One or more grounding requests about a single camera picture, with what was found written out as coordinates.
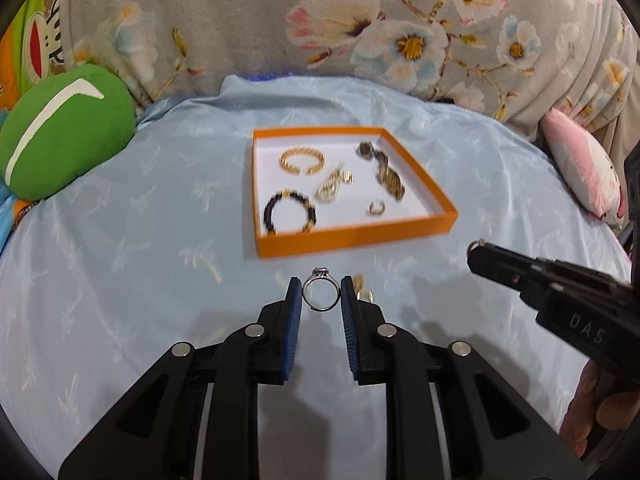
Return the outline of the right hand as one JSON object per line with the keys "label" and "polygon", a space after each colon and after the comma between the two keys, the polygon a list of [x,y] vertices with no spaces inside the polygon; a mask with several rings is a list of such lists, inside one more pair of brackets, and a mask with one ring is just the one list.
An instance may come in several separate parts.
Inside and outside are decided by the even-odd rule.
{"label": "right hand", "polygon": [[600,366],[595,362],[589,361],[582,369],[559,431],[561,439],[578,457],[584,455],[595,424],[605,430],[627,430],[639,411],[638,392],[615,393],[597,402],[594,388],[600,375]]}

